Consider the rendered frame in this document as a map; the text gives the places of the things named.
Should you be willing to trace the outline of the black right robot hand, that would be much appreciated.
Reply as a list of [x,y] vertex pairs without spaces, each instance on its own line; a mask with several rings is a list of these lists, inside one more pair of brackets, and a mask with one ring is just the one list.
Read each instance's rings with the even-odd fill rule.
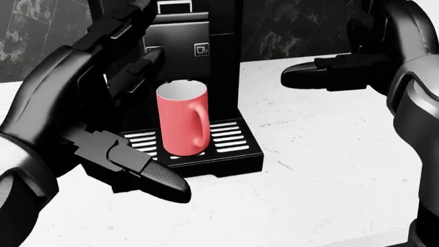
[[401,65],[417,57],[439,54],[434,24],[414,1],[361,0],[361,8],[373,18],[373,26],[349,20],[349,54],[292,65],[282,72],[281,85],[330,92],[371,86],[387,95]]

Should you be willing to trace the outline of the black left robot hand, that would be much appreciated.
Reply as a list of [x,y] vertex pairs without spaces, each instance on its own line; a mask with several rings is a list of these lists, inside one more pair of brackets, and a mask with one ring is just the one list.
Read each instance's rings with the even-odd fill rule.
[[77,164],[115,193],[140,190],[160,199],[188,203],[186,180],[117,134],[114,100],[161,67],[140,59],[131,80],[108,86],[105,70],[121,60],[157,14],[156,0],[125,4],[89,27],[73,46],[48,55],[23,81],[0,125],[0,133],[23,142],[58,177]]

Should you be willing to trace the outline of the black coffee machine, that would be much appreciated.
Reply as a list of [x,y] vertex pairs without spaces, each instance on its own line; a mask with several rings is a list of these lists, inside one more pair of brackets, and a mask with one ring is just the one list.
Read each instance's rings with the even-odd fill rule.
[[[260,172],[264,154],[238,109],[243,0],[157,0],[158,15],[139,44],[108,70],[113,78],[127,64],[156,47],[164,67],[124,95],[119,133],[185,177],[217,177]],[[195,57],[193,45],[209,43],[210,55]],[[211,142],[195,156],[179,157],[163,148],[155,91],[173,80],[206,85]]]

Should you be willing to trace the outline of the square cup icon button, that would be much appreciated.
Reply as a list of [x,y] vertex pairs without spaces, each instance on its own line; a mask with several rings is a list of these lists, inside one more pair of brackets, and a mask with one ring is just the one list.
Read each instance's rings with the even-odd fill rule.
[[209,43],[196,43],[193,45],[194,56],[204,57],[210,55],[210,44]]

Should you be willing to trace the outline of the red ceramic mug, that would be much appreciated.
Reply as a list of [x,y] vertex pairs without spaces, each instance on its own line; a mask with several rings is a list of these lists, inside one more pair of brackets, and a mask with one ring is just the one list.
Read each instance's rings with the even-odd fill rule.
[[174,156],[203,152],[211,139],[206,85],[175,80],[157,88],[156,100],[164,149]]

